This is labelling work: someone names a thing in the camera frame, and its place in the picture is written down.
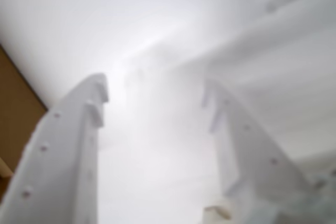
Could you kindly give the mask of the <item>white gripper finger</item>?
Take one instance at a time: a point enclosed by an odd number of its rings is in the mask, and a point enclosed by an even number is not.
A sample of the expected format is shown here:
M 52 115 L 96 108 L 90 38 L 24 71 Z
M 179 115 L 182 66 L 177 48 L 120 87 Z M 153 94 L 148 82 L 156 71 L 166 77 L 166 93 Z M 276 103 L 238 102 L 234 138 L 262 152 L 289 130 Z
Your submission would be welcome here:
M 85 78 L 39 121 L 1 203 L 1 223 L 97 223 L 98 131 L 107 78 Z
M 247 206 L 259 200 L 314 194 L 301 170 L 235 91 L 206 79 L 203 106 L 210 103 L 215 108 L 210 132 L 217 145 L 221 187 L 232 204 Z

